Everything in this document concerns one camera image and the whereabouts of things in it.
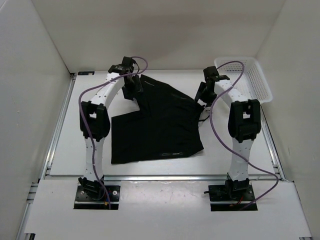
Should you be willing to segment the black shorts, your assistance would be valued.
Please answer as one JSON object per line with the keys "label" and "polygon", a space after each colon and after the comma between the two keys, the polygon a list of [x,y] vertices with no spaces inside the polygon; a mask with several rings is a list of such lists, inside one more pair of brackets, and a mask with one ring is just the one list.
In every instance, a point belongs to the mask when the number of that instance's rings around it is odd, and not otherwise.
{"label": "black shorts", "polygon": [[188,158],[204,149],[199,120],[204,107],[167,83],[140,77],[139,111],[111,119],[111,164]]}

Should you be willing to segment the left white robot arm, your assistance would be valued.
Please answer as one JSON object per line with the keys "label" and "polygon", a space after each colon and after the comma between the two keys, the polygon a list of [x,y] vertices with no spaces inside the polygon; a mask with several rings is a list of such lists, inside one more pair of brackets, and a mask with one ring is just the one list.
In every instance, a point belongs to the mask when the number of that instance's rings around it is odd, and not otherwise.
{"label": "left white robot arm", "polygon": [[136,56],[123,57],[120,64],[110,67],[104,83],[84,90],[78,98],[80,130],[86,146],[85,173],[78,181],[93,200],[108,194],[102,160],[104,140],[111,129],[109,106],[119,90],[131,101],[143,93],[139,75],[145,69],[135,71],[139,66],[136,59]]}

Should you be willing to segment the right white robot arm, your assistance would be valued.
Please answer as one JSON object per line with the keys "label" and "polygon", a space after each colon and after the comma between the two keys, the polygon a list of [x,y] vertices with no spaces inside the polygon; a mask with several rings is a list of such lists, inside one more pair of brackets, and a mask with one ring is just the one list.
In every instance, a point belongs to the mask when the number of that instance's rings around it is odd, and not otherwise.
{"label": "right white robot arm", "polygon": [[249,188],[248,160],[253,142],[261,131],[260,102],[244,96],[215,66],[205,68],[203,74],[204,82],[200,83],[195,100],[212,106],[221,96],[229,107],[227,127],[232,138],[232,157],[224,193],[230,200],[236,200]]}

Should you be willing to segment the dark corner label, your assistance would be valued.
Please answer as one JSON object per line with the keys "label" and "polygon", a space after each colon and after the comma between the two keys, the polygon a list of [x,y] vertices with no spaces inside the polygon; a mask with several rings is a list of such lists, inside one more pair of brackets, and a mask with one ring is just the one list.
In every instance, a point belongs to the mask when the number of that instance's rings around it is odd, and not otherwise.
{"label": "dark corner label", "polygon": [[95,74],[95,71],[79,71],[78,76],[92,76]]}

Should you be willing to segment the white plastic basket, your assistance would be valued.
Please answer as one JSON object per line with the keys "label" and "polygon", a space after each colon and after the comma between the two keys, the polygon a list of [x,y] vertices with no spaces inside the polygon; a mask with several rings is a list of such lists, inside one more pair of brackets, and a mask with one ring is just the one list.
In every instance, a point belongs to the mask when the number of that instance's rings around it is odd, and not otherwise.
{"label": "white plastic basket", "polygon": [[234,83],[242,75],[235,87],[249,99],[257,99],[261,104],[273,100],[268,82],[258,61],[253,57],[217,57],[214,60],[221,75],[226,75]]}

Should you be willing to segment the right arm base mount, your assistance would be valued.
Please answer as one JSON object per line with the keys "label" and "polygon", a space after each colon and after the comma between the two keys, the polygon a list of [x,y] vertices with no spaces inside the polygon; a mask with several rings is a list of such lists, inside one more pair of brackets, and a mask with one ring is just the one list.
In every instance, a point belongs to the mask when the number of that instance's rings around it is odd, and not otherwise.
{"label": "right arm base mount", "polygon": [[248,185],[246,190],[228,193],[225,185],[209,185],[203,192],[209,196],[211,212],[236,212],[236,211],[257,211],[256,203],[246,206],[255,199],[253,186]]}

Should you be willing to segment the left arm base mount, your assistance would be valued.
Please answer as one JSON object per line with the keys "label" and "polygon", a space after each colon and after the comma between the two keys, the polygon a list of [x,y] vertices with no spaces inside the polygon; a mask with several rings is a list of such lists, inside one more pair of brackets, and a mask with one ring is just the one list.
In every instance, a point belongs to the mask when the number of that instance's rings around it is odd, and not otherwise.
{"label": "left arm base mount", "polygon": [[120,185],[105,185],[110,201],[103,188],[98,193],[89,192],[78,184],[73,208],[75,210],[118,210],[121,195]]}

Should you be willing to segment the aluminium frame rail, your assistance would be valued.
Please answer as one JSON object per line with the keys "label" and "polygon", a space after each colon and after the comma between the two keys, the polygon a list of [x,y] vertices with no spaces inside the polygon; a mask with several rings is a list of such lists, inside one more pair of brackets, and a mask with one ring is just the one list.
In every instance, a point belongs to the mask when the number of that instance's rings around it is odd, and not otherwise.
{"label": "aluminium frame rail", "polygon": [[[78,180],[78,175],[46,175],[44,180]],[[225,181],[226,175],[107,175],[104,181]],[[275,181],[272,175],[250,175],[250,181]]]}

